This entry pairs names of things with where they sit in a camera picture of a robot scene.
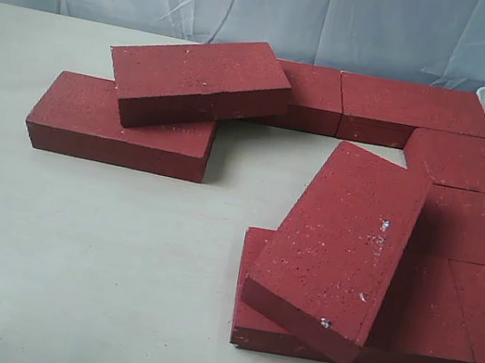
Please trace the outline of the red brick with white marks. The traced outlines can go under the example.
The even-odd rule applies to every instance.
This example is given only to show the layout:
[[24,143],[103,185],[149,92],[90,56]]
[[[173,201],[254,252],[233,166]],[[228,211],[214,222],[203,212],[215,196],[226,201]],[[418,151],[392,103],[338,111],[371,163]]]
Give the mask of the red brick with white marks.
[[242,301],[332,361],[353,363],[431,185],[338,144],[251,265]]

